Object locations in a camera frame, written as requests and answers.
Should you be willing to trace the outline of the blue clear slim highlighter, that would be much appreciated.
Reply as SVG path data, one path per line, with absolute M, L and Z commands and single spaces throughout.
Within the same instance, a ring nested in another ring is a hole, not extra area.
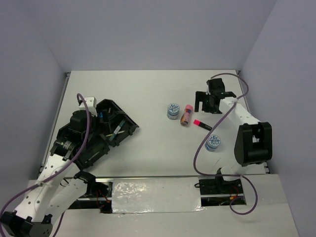
M 122 120 L 122 121 L 119 123 L 119 125 L 116 127 L 116 129 L 114 130 L 113 133 L 119 132 L 119 131 L 121 130 L 121 128 L 123 127 L 124 123 L 125 123 L 125 120 Z M 115 137 L 116 137 L 116 135 L 113 135 L 113 136 L 111 136 L 111 137 L 109 138 L 109 140 L 110 140 L 110 141 L 113 141 L 113 140 L 115 139 Z

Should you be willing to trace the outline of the blue white round tub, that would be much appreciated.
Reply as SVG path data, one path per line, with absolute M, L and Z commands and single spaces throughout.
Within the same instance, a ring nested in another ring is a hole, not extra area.
M 178 118 L 180 113 L 180 107 L 176 103 L 171 103 L 167 107 L 167 117 L 171 120 L 175 120 Z

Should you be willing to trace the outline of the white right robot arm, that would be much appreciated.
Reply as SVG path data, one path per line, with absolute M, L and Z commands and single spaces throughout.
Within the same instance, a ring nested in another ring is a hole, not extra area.
M 207 91 L 197 91 L 194 111 L 221 114 L 220 120 L 212 127 L 202 144 L 210 146 L 215 129 L 228 119 L 236 128 L 234 158 L 218 169 L 215 177 L 215 189 L 226 193 L 232 187 L 232 181 L 240 179 L 250 166 L 260 165 L 272 158 L 272 126 L 255 118 L 239 100 L 245 96 L 236 96 L 226 91 L 223 80 L 216 75 L 207 82 Z

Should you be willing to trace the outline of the blue cap black highlighter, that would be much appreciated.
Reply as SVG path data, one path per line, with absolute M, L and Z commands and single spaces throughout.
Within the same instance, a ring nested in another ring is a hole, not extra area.
M 102 112 L 99 113 L 99 119 L 100 119 L 100 123 L 104 123 L 104 117 L 103 117 Z

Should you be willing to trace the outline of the pink lid clear jar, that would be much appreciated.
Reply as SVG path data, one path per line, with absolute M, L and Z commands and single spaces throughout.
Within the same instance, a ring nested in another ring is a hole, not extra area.
M 192 105 L 187 104 L 185 106 L 184 112 L 183 112 L 183 114 L 181 116 L 181 119 L 180 119 L 180 125 L 181 126 L 184 126 L 184 127 L 189 126 L 189 124 L 191 122 L 192 112 L 193 112 Z

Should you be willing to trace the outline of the pink cap black highlighter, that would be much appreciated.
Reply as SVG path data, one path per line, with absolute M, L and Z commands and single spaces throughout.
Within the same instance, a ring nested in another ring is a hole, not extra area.
M 201 122 L 200 120 L 197 120 L 197 119 L 194 120 L 194 125 L 196 125 L 198 127 L 201 127 L 203 129 L 206 129 L 208 131 L 212 130 L 211 126 L 209 126 L 209 125 L 207 125 L 207 124 L 205 124 L 205 123 L 203 123 L 203 122 Z

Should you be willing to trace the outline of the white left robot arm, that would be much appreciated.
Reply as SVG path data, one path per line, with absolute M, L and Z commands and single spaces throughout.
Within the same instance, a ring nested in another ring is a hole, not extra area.
M 55 223 L 81 196 L 107 198 L 111 186 L 87 172 L 110 150 L 107 135 L 111 111 L 75 111 L 62 127 L 36 183 L 13 211 L 1 211 L 0 223 L 13 237 L 48 237 Z

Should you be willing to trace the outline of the yellow clear slim highlighter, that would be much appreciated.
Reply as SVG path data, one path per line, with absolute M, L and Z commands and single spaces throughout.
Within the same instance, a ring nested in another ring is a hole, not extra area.
M 122 134 L 122 133 L 124 133 L 124 132 L 125 132 L 125 130 L 119 131 L 119 132 L 117 132 L 117 133 L 108 134 L 108 135 L 106 135 L 106 137 L 111 137 L 111 136 L 113 136 L 113 135 Z

